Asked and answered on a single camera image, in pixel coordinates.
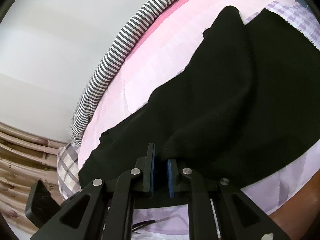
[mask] patterned curtain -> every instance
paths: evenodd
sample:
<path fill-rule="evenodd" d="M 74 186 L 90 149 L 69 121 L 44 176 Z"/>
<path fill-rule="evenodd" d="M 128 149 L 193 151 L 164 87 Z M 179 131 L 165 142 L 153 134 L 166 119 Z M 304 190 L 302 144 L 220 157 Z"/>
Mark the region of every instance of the patterned curtain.
<path fill-rule="evenodd" d="M 0 212 L 9 224 L 29 234 L 37 231 L 24 210 L 31 186 L 39 179 L 62 203 L 56 165 L 58 149 L 64 146 L 0 122 Z"/>

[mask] striped pillow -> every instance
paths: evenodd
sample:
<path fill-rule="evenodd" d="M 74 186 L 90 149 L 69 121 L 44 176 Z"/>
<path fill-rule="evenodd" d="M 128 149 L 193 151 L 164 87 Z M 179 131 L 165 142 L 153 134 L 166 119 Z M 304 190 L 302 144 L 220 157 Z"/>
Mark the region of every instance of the striped pillow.
<path fill-rule="evenodd" d="M 156 18 L 177 0 L 149 0 L 126 23 L 90 78 L 71 120 L 71 139 L 81 144 L 82 136 L 103 93 L 118 73 L 125 58 Z"/>

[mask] black fabric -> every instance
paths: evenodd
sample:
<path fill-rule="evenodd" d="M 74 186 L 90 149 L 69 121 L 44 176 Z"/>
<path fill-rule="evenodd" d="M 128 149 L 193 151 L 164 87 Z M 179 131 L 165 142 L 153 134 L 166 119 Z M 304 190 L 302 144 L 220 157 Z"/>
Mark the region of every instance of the black fabric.
<path fill-rule="evenodd" d="M 278 171 L 320 138 L 320 52 L 264 9 L 246 26 L 225 7 L 185 70 L 101 135 L 81 187 L 134 167 L 156 144 L 157 162 L 184 159 L 207 178 L 244 187 Z"/>

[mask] brown skin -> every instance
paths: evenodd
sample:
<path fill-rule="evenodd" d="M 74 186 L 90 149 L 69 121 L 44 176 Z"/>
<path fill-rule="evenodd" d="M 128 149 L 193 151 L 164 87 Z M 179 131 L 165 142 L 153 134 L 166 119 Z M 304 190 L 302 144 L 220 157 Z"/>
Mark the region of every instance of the brown skin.
<path fill-rule="evenodd" d="M 320 212 L 320 170 L 270 217 L 291 240 L 301 239 Z"/>

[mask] purple gingham fabric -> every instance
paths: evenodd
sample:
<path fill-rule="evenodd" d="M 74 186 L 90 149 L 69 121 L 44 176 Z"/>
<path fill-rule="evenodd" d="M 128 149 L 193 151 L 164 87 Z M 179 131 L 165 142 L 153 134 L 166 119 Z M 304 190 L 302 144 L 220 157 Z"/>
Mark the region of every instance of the purple gingham fabric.
<path fill-rule="evenodd" d="M 57 158 L 58 185 L 64 200 L 81 190 L 78 173 L 78 146 L 68 143 Z"/>
<path fill-rule="evenodd" d="M 294 6 L 287 6 L 278 1 L 273 1 L 266 6 L 271 12 L 274 12 L 286 20 L 289 24 L 299 30 L 304 36 L 311 41 L 317 49 L 320 50 L 320 24 L 316 20 L 312 12 L 303 8 L 302 5 L 296 4 Z M 254 19 L 259 13 L 251 15 L 244 20 L 244 24 L 247 24 Z"/>

